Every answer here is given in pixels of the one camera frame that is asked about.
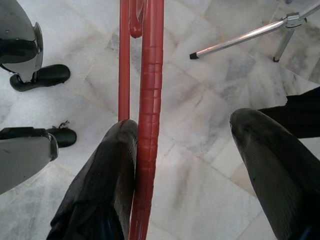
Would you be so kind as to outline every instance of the metal tripod leg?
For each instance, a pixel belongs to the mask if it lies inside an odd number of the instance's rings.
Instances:
[[[284,38],[281,40],[280,46],[278,47],[275,56],[273,57],[273,61],[275,63],[278,63],[280,61],[280,58],[282,56],[282,54],[284,53],[292,35],[295,33],[295,30],[289,30],[286,35],[284,36]]]

